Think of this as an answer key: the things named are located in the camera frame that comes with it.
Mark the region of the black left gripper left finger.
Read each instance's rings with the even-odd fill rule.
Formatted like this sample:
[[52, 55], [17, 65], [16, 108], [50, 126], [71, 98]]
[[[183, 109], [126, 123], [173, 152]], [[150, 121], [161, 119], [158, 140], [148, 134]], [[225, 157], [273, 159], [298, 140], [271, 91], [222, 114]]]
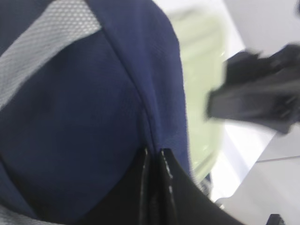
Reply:
[[150, 155], [138, 150], [122, 179], [78, 225], [146, 225]]

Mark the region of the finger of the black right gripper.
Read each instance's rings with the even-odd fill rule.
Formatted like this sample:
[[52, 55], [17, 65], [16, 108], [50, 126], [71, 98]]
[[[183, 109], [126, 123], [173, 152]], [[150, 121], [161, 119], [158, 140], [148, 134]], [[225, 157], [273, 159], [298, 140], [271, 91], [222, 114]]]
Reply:
[[288, 134], [300, 121], [298, 85], [241, 85], [208, 95], [207, 117], [258, 124]]
[[224, 85], [234, 86], [253, 82], [299, 64], [299, 44], [287, 44], [268, 57], [261, 57], [259, 53], [242, 51], [226, 61]]

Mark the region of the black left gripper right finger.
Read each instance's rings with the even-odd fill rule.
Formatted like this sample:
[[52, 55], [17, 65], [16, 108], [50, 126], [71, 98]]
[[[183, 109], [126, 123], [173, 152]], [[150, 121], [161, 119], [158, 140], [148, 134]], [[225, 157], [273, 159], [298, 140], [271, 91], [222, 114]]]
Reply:
[[159, 215], [162, 225], [241, 225], [220, 209], [184, 172], [173, 152], [157, 156]]

